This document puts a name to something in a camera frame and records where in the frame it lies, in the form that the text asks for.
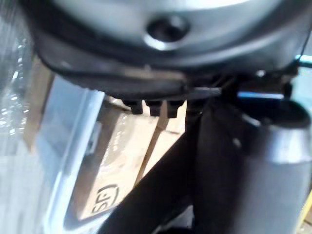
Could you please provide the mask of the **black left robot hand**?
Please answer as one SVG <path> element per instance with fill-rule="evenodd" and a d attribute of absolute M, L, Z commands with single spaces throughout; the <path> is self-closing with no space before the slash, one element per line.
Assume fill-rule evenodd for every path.
<path fill-rule="evenodd" d="M 66 80 L 186 131 L 101 234 L 293 234 L 312 175 L 309 112 L 291 99 L 309 0 L 21 0 L 35 51 Z"/>

